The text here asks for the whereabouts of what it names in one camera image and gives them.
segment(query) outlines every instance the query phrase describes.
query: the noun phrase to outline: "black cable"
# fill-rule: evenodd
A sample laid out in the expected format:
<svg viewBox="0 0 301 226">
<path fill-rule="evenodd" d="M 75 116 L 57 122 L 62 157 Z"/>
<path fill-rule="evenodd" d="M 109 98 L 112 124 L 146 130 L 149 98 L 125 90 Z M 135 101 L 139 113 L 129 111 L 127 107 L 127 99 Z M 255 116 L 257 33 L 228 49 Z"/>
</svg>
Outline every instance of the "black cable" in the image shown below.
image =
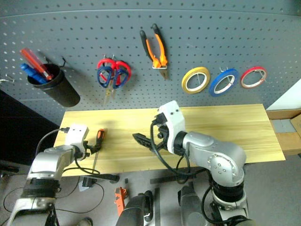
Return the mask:
<svg viewBox="0 0 301 226">
<path fill-rule="evenodd" d="M 57 199 L 66 198 L 66 197 L 68 197 L 69 195 L 71 195 L 71 194 L 72 194 L 72 193 L 75 191 L 75 189 L 77 188 L 77 186 L 78 186 L 78 184 L 79 184 L 79 179 L 77 180 L 77 182 L 76 182 L 76 185 L 75 185 L 74 189 L 73 189 L 71 192 L 69 192 L 69 194 L 67 194 L 67 195 L 64 195 L 64 196 L 61 196 L 61 197 L 57 197 Z"/>
<path fill-rule="evenodd" d="M 87 173 L 87 174 L 91 174 L 91 175 L 99 175 L 99 174 L 100 174 L 100 172 L 99 172 L 98 170 L 81 167 L 81 166 L 79 165 L 79 163 L 77 162 L 77 158 L 75 158 L 75 164 L 77 165 L 77 167 L 78 167 L 81 171 L 83 171 L 83 172 L 85 172 L 85 173 Z"/>
<path fill-rule="evenodd" d="M 168 168 L 170 171 L 172 171 L 174 174 L 176 175 L 180 175 L 180 176 L 192 176 L 192 175 L 196 175 L 200 172 L 204 172 L 205 169 L 200 169 L 200 170 L 197 170 L 196 172 L 194 173 L 185 173 L 185 172 L 179 172 L 177 170 L 175 170 L 174 168 L 172 168 L 161 156 L 161 154 L 159 153 L 159 151 L 157 150 L 157 147 L 156 147 L 156 144 L 155 144 L 155 141 L 154 141 L 154 126 L 155 126 L 155 123 L 152 122 L 151 125 L 150 125 L 150 144 L 151 144 L 151 147 L 153 149 L 153 152 L 156 154 L 156 156 L 159 158 L 159 160 L 163 163 L 163 165 L 165 165 L 166 168 Z M 187 161 L 187 164 L 189 164 L 189 159 L 188 159 L 188 156 L 186 155 L 186 153 L 184 153 L 184 157 Z"/>
<path fill-rule="evenodd" d="M 102 188 L 102 190 L 103 190 L 103 197 L 102 197 L 102 199 L 99 201 L 99 203 L 95 207 L 93 207 L 92 209 L 90 209 L 88 211 L 85 211 L 85 212 L 75 212 L 75 211 L 71 211 L 71 210 L 63 210 L 63 209 L 57 209 L 57 208 L 56 208 L 56 210 L 65 211 L 65 212 L 68 212 L 68 213 L 78 213 L 78 214 L 89 213 L 89 212 L 95 210 L 102 203 L 102 201 L 103 201 L 103 198 L 104 198 L 104 188 L 103 188 L 103 186 L 101 186 L 98 183 L 94 183 L 94 184 L 100 186 Z"/>
<path fill-rule="evenodd" d="M 180 165 L 180 162 L 182 161 L 182 159 L 184 158 L 184 155 L 181 156 L 181 158 L 179 159 L 178 163 L 177 163 L 177 166 L 175 167 L 175 169 L 178 171 L 179 169 L 179 165 Z M 187 166 L 188 167 L 188 170 L 187 172 L 190 173 L 190 164 Z M 185 184 L 187 182 L 187 180 L 189 179 L 189 176 L 186 176 L 185 179 L 183 180 L 183 178 L 179 178 L 179 176 L 175 176 L 176 177 L 176 181 L 178 182 L 178 184 L 182 185 L 182 184 Z"/>
<path fill-rule="evenodd" d="M 4 197 L 4 199 L 3 199 L 3 208 L 7 211 L 7 212 L 12 212 L 12 211 L 10 211 L 9 209 L 7 209 L 6 208 L 6 206 L 5 206 L 5 201 L 6 201 L 6 198 L 10 195 L 10 194 L 12 194 L 14 191 L 16 191 L 16 190 L 18 190 L 18 189 L 22 189 L 23 187 L 17 187 L 17 188 L 15 188 L 15 189 L 13 189 L 13 190 L 11 190 L 5 197 Z"/>
<path fill-rule="evenodd" d="M 90 169 L 90 168 L 85 168 L 85 167 L 81 167 L 81 168 L 84 169 L 84 170 L 96 171 L 98 175 L 100 174 L 100 172 L 98 170 L 95 170 L 95 169 Z M 68 170 L 80 170 L 80 168 L 78 168 L 78 167 L 67 168 L 67 169 L 63 170 L 63 173 L 68 171 Z"/>
<path fill-rule="evenodd" d="M 204 210 L 204 205 L 205 205 L 205 199 L 206 199 L 208 193 L 210 192 L 211 188 L 212 187 L 209 186 L 208 189 L 205 191 L 203 198 L 202 198 L 202 202 L 201 202 L 201 211 L 202 211 L 202 214 L 203 214 L 205 220 L 214 225 L 223 225 L 223 224 L 227 224 L 227 223 L 231 222 L 232 221 L 231 219 L 215 221 L 215 220 L 211 220 L 210 218 L 207 217 L 205 210 Z"/>
<path fill-rule="evenodd" d="M 42 137 L 42 139 L 39 141 L 39 143 L 38 143 L 38 145 L 37 145 L 35 156 L 37 156 L 37 154 L 39 153 L 40 148 L 41 148 L 41 144 L 42 144 L 42 142 L 44 141 L 44 139 L 45 139 L 46 137 L 48 137 L 49 135 L 51 135 L 51 134 L 53 134 L 53 133 L 55 133 L 55 132 L 58 132 L 58 131 L 60 131 L 60 129 L 55 129 L 55 130 L 53 130 L 53 131 L 47 133 L 45 136 Z"/>
<path fill-rule="evenodd" d="M 7 222 L 8 221 L 8 219 L 9 219 L 10 217 L 8 217 L 0 226 L 3 226 L 4 224 L 5 224 L 5 222 Z"/>
<path fill-rule="evenodd" d="M 64 133 L 68 133 L 69 129 L 70 129 L 70 127 L 55 129 L 55 130 L 53 130 L 53 131 L 47 133 L 45 136 L 43 136 L 42 139 L 39 141 L 39 143 L 38 143 L 38 145 L 37 145 L 35 156 L 37 156 L 37 154 L 39 153 L 40 148 L 41 148 L 41 144 L 42 144 L 42 142 L 44 141 L 44 139 L 45 139 L 46 137 L 48 137 L 49 135 L 51 135 L 51 134 L 53 134 L 53 133 L 56 133 L 56 132 L 58 132 L 58 131 L 64 131 Z"/>
</svg>

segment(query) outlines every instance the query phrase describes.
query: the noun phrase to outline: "red tape roll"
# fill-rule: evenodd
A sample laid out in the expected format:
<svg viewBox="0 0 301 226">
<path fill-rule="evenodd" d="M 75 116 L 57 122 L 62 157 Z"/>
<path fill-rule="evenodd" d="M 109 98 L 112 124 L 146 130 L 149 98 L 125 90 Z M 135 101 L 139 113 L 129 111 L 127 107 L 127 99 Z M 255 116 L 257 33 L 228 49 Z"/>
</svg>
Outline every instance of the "red tape roll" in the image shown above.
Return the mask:
<svg viewBox="0 0 301 226">
<path fill-rule="evenodd" d="M 250 74 L 252 72 L 259 72 L 261 74 L 262 78 L 258 82 L 254 83 L 254 84 L 251 84 L 251 85 L 244 84 L 244 79 L 246 78 L 246 76 L 248 74 Z M 267 76 L 268 76 L 268 72 L 267 72 L 267 70 L 264 67 L 259 67 L 259 66 L 252 67 L 252 68 L 246 70 L 243 73 L 243 75 L 240 78 L 240 84 L 245 89 L 252 89 L 252 88 L 255 88 L 257 86 L 260 86 L 266 80 Z"/>
</svg>

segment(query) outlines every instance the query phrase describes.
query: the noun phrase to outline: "scissor handle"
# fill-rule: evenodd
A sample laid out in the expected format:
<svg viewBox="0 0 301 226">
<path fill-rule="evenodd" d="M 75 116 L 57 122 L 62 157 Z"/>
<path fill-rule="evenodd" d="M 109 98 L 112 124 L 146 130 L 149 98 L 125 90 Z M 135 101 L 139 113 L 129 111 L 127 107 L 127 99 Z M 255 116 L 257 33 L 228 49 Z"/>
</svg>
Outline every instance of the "scissor handle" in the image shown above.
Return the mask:
<svg viewBox="0 0 301 226">
<path fill-rule="evenodd" d="M 105 82 L 101 82 L 100 79 L 99 79 L 100 76 L 103 77 L 103 75 L 101 74 L 102 71 L 106 71 L 106 72 L 109 73 L 108 77 L 105 79 Z M 112 73 L 113 73 L 113 69 L 111 67 L 109 67 L 109 66 L 99 67 L 97 69 L 97 81 L 98 81 L 99 85 L 101 85 L 104 88 L 107 88 L 108 85 L 109 85 L 109 83 L 110 83 L 110 81 L 111 81 Z"/>
<path fill-rule="evenodd" d="M 122 74 L 125 74 L 126 76 L 124 77 L 123 81 L 120 81 L 120 76 Z M 116 75 L 113 78 L 113 89 L 117 89 L 117 88 L 124 86 L 124 84 L 126 84 L 126 82 L 128 80 L 128 77 L 129 77 L 128 71 L 123 70 L 123 69 L 118 69 L 116 71 Z"/>
<path fill-rule="evenodd" d="M 124 67 L 127 70 L 127 72 L 128 72 L 128 79 L 127 80 L 129 80 L 132 76 L 131 67 L 126 62 L 124 62 L 122 60 L 116 61 L 116 69 L 117 70 L 121 69 L 120 66 Z"/>
<path fill-rule="evenodd" d="M 110 67 L 114 70 L 116 68 L 116 62 L 113 59 L 110 58 L 104 58 L 101 59 L 98 64 L 97 64 L 97 68 L 103 67 L 103 66 L 107 66 L 105 64 L 111 64 Z"/>
</svg>

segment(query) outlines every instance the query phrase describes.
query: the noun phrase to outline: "pegboard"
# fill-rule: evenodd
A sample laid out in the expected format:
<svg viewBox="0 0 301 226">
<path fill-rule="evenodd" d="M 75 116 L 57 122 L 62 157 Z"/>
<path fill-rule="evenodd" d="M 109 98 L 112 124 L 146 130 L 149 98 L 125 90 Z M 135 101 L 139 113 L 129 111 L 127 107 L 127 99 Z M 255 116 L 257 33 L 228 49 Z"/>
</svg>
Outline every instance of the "pegboard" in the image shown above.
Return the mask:
<svg viewBox="0 0 301 226">
<path fill-rule="evenodd" d="M 177 100 L 180 106 L 271 105 L 301 76 L 299 1 L 1 1 L 0 75 L 16 81 L 0 88 L 37 113 L 60 124 L 63 113 L 77 110 L 151 108 Z M 139 31 L 143 29 L 158 53 L 151 25 L 157 23 L 167 48 L 170 80 L 151 68 Z M 31 86 L 19 65 L 19 50 L 28 47 L 64 68 L 81 96 L 78 105 L 64 108 Z M 103 54 L 129 63 L 131 80 L 103 105 L 105 90 L 96 80 Z M 220 68 L 240 75 L 250 67 L 267 69 L 265 83 L 254 89 L 237 84 L 212 97 L 210 84 L 200 93 L 183 92 L 181 81 L 191 68 L 204 66 L 211 82 Z"/>
</svg>

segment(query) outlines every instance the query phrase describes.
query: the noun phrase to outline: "yellow tape roll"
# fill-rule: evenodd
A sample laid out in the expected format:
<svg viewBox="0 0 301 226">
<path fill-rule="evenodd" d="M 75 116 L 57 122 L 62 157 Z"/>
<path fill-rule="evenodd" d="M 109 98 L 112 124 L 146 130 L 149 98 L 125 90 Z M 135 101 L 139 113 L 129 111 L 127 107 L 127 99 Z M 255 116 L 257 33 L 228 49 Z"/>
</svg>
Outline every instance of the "yellow tape roll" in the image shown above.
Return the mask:
<svg viewBox="0 0 301 226">
<path fill-rule="evenodd" d="M 193 76 L 198 76 L 200 74 L 205 77 L 202 84 L 200 84 L 199 86 L 197 86 L 195 88 L 188 88 L 187 87 L 188 81 Z M 189 94 L 199 93 L 200 91 L 202 91 L 203 89 L 206 88 L 206 86 L 209 84 L 209 82 L 210 82 L 209 70 L 205 67 L 196 67 L 196 68 L 191 69 L 184 75 L 184 77 L 182 79 L 182 89 L 184 90 L 184 92 L 189 93 Z"/>
</svg>

